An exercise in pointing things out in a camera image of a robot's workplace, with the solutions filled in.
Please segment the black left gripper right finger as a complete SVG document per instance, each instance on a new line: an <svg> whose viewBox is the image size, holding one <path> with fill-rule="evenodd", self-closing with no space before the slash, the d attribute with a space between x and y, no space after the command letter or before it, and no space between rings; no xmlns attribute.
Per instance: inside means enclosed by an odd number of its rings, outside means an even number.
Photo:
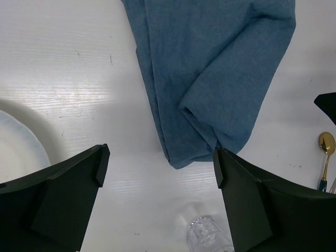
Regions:
<svg viewBox="0 0 336 252"><path fill-rule="evenodd" d="M213 156L236 251L335 251L335 195L256 167L227 149Z"/></svg>

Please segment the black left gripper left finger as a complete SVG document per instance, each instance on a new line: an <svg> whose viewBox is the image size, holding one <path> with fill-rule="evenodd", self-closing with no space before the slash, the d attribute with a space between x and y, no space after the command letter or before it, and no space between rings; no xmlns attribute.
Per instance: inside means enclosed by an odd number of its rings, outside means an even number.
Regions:
<svg viewBox="0 0 336 252"><path fill-rule="evenodd" d="M109 156L95 145L1 183L1 251L80 251Z"/></svg>

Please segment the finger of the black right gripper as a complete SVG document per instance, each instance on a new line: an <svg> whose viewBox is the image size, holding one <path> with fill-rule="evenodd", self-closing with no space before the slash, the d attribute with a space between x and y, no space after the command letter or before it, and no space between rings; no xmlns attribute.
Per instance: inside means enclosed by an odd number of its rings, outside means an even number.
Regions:
<svg viewBox="0 0 336 252"><path fill-rule="evenodd" d="M314 103L336 125L336 93L320 94L315 98Z"/></svg>

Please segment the gold spoon green handle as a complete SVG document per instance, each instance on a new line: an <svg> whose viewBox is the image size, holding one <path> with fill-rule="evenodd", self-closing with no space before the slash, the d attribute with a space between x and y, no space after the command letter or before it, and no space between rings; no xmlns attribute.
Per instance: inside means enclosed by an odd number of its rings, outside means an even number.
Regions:
<svg viewBox="0 0 336 252"><path fill-rule="evenodd" d="M326 192L328 183L327 174L328 174L329 161L330 157L335 152L335 138L330 132L322 132L319 136L319 146L327 158L324 164L323 173L319 183L318 190Z"/></svg>

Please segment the clear drinking glass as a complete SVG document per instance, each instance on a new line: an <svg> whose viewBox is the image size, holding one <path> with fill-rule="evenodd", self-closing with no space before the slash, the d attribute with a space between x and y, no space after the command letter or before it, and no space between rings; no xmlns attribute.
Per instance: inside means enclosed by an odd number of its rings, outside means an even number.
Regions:
<svg viewBox="0 0 336 252"><path fill-rule="evenodd" d="M186 241L192 252L235 251L224 230L210 216L202 216L191 222Z"/></svg>

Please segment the white scalloped plate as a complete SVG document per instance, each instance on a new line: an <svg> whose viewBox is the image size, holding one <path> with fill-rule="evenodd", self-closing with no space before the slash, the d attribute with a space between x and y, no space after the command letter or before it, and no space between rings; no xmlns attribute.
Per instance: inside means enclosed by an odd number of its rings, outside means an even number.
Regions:
<svg viewBox="0 0 336 252"><path fill-rule="evenodd" d="M1 183L67 157L55 127L33 109L1 98Z"/></svg>

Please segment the blue cloth placemat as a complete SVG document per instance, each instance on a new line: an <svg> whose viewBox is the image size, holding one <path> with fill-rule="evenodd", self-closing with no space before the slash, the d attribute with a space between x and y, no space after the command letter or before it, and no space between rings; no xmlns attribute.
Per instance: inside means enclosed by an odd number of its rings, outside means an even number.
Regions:
<svg viewBox="0 0 336 252"><path fill-rule="evenodd" d="M238 153L296 28L295 1L124 1L169 164Z"/></svg>

